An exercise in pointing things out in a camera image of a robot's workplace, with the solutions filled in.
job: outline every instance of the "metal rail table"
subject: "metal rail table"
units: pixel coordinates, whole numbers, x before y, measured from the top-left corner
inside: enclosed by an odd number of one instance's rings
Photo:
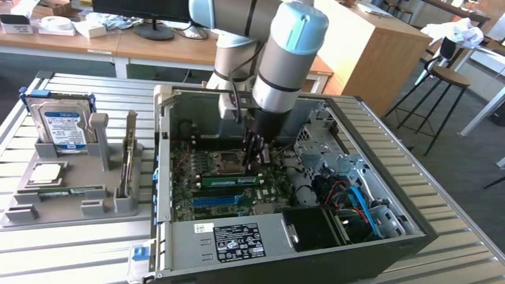
[[[143,156],[142,204],[134,217],[0,228],[2,283],[126,283],[130,246],[150,238],[154,163],[152,90],[160,82],[55,74],[42,88],[94,92],[98,111],[110,115],[108,137],[126,133],[127,111],[139,112]],[[397,138],[355,97],[335,98],[387,169],[440,234],[413,257],[363,283],[505,283],[505,258]],[[6,208],[34,154],[38,132],[18,104],[2,125],[0,208]],[[344,141],[356,151],[349,140]]]

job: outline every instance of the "blue pcie slot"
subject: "blue pcie slot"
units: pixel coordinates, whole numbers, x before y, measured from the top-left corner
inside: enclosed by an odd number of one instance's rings
[[[243,195],[236,196],[224,196],[218,198],[200,198],[192,200],[194,206],[203,206],[203,205],[238,205],[240,198]]]

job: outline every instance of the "motherboard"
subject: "motherboard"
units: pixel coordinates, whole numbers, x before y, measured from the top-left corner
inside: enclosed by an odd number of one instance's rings
[[[263,215],[291,207],[294,192],[282,168],[282,153],[254,175],[242,166],[243,151],[172,145],[175,221]]]

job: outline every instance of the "blue hard drive label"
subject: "blue hard drive label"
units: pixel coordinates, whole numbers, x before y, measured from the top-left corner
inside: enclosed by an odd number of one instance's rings
[[[46,112],[48,131],[55,145],[62,149],[78,150],[87,146],[84,130],[78,112]]]

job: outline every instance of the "motherboard chip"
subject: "motherboard chip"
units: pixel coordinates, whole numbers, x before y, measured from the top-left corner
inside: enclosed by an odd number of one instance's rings
[[[243,173],[246,167],[243,167],[243,151],[218,151],[212,153],[215,171],[220,175],[230,175],[235,173]]]

